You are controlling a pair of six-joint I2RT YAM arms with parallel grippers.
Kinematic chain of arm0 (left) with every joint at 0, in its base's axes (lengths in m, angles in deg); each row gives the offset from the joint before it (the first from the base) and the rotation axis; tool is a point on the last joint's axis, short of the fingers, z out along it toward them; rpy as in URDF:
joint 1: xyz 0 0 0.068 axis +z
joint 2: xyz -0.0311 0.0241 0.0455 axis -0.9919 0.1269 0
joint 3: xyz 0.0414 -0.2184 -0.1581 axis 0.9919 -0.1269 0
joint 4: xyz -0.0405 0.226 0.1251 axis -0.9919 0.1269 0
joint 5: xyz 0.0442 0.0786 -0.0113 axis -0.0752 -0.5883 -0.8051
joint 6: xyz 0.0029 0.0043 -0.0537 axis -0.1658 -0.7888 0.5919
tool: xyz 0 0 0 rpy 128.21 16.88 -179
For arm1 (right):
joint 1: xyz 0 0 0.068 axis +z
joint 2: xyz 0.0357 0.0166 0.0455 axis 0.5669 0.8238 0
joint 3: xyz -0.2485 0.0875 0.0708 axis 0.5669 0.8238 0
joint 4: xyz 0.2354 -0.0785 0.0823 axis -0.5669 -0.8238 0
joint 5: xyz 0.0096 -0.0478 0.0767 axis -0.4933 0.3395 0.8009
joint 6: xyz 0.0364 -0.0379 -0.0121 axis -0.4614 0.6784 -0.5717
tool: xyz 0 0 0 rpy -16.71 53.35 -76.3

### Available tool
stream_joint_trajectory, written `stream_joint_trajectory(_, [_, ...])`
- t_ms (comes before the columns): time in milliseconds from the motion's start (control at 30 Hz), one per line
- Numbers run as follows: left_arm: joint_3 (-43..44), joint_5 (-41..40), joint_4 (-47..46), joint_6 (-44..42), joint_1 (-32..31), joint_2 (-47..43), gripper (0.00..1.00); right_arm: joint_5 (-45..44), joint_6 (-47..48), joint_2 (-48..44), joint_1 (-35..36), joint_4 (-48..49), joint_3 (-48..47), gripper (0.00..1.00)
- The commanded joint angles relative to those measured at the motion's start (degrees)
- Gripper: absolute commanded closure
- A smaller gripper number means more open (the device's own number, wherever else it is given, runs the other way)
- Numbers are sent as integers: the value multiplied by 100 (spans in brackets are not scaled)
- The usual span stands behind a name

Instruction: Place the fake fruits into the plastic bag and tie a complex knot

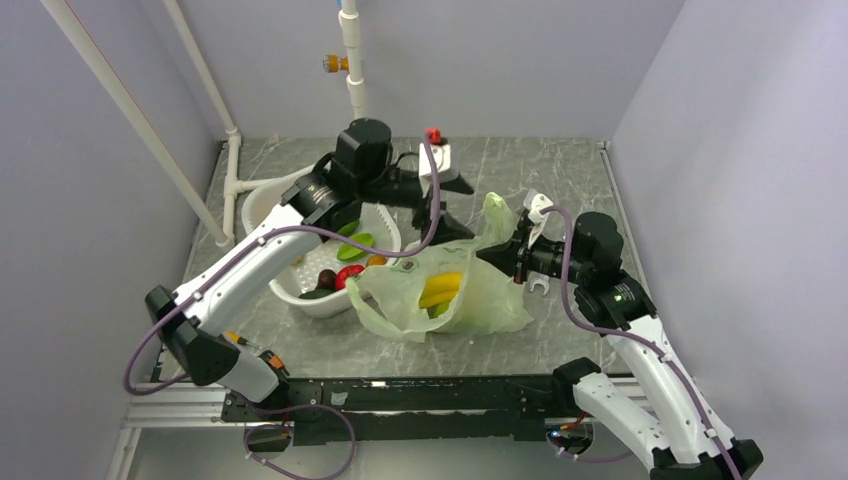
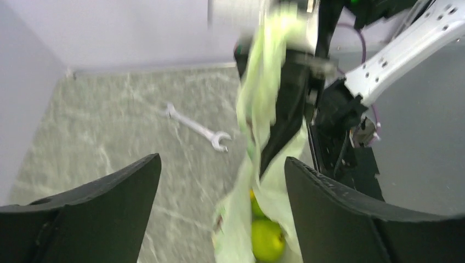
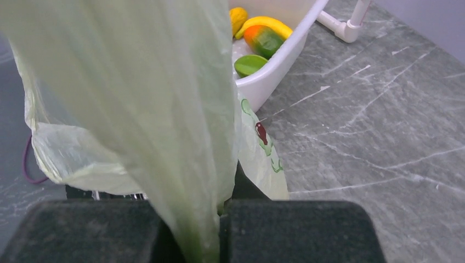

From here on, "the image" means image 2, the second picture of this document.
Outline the light green plastic bag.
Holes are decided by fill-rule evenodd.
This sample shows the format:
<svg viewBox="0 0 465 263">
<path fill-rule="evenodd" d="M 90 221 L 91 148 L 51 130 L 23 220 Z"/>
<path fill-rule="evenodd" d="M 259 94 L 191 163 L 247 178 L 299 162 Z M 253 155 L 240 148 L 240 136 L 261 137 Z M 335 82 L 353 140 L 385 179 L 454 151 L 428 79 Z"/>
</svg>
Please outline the light green plastic bag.
<svg viewBox="0 0 465 263">
<path fill-rule="evenodd" d="M 284 165 L 287 157 L 299 157 L 307 131 L 298 118 L 297 131 L 279 151 L 260 181 L 261 155 L 271 142 L 271 126 L 277 122 L 276 101 L 285 60 L 286 45 L 304 37 L 308 17 L 295 4 L 281 4 L 263 14 L 253 37 L 247 66 L 238 89 L 237 122 L 246 137 L 246 155 L 232 190 L 218 202 L 214 212 L 212 241 L 216 262 L 255 262 L 251 245 L 252 212 L 249 191 L 253 190 L 266 216 L 285 233 L 284 262 L 301 262 L 296 228 L 287 194 Z"/>
</svg>

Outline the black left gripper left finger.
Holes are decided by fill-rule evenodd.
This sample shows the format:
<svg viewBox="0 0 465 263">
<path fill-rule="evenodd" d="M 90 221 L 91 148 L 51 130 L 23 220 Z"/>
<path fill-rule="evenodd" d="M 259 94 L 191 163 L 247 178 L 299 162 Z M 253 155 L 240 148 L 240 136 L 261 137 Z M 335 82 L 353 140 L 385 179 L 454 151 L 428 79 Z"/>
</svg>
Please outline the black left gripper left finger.
<svg viewBox="0 0 465 263">
<path fill-rule="evenodd" d="M 161 175 L 150 154 L 27 205 L 1 207 L 1 262 L 136 262 Z"/>
</svg>

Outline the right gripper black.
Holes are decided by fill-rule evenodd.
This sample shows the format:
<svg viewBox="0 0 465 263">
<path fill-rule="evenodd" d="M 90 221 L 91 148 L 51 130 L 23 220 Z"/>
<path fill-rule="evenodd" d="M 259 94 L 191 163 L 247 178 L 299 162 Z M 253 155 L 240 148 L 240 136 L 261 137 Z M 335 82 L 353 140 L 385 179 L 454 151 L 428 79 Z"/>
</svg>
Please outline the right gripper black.
<svg viewBox="0 0 465 263">
<path fill-rule="evenodd" d="M 312 80 L 337 73 L 328 57 L 342 1 L 260 1 L 257 27 L 237 42 L 234 57 L 241 83 L 236 107 L 276 110 L 262 150 L 262 178 L 271 161 L 313 119 Z"/>
</svg>

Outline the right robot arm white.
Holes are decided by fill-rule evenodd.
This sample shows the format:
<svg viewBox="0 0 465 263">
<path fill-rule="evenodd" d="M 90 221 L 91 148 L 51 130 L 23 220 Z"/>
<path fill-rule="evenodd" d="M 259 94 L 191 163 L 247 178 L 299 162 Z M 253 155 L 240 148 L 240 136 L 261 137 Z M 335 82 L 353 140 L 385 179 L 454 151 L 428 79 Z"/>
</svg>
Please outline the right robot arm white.
<svg viewBox="0 0 465 263">
<path fill-rule="evenodd" d="M 337 78 L 329 45 L 343 8 L 353 28 L 410 8 L 404 30 L 370 59 Z M 241 40 L 237 120 L 247 136 L 253 174 L 262 177 L 300 128 L 310 128 L 319 170 L 340 174 L 349 147 L 366 147 L 365 112 L 398 78 L 464 34 L 464 1 L 276 1 L 261 12 L 256 34 Z"/>
</svg>

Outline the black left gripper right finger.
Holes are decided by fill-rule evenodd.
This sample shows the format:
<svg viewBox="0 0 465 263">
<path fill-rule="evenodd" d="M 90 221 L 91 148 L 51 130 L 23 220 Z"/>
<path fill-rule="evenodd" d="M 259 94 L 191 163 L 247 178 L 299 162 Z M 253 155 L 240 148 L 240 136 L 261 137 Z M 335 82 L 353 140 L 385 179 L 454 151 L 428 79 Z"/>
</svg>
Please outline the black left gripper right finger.
<svg viewBox="0 0 465 263">
<path fill-rule="evenodd" d="M 293 157 L 285 177 L 304 262 L 464 262 L 464 216 L 391 205 Z"/>
</svg>

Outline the light green fake pear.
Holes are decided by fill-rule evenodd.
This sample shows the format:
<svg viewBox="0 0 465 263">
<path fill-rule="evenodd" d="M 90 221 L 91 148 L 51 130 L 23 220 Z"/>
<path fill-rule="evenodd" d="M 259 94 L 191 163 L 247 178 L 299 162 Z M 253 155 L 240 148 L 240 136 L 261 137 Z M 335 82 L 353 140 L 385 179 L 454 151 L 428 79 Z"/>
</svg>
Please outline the light green fake pear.
<svg viewBox="0 0 465 263">
<path fill-rule="evenodd" d="M 258 219 L 251 224 L 252 252 L 258 261 L 277 262 L 281 259 L 286 240 L 281 226 L 267 219 Z"/>
</svg>

